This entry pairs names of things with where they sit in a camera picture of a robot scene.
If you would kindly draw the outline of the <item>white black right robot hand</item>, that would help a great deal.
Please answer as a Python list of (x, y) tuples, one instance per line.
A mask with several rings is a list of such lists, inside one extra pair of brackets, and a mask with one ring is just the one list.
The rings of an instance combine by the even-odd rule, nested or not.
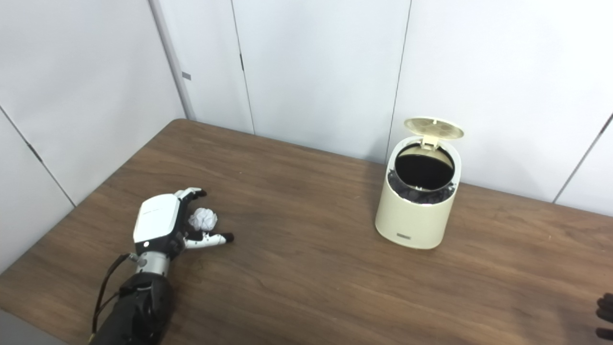
[(595, 334), (598, 338), (607, 341), (613, 340), (613, 295), (611, 293), (605, 293), (596, 301), (595, 315), (598, 319), (607, 322), (608, 327), (598, 327), (595, 329)]

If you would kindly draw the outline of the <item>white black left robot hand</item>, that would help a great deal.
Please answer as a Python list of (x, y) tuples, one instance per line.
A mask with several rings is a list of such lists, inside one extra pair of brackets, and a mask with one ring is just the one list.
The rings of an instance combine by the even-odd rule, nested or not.
[(190, 203), (206, 195), (201, 188), (189, 187), (144, 201), (132, 236), (137, 255), (160, 253), (172, 261), (188, 249), (234, 242), (232, 233), (214, 232), (217, 214), (212, 210), (199, 208), (188, 214)]

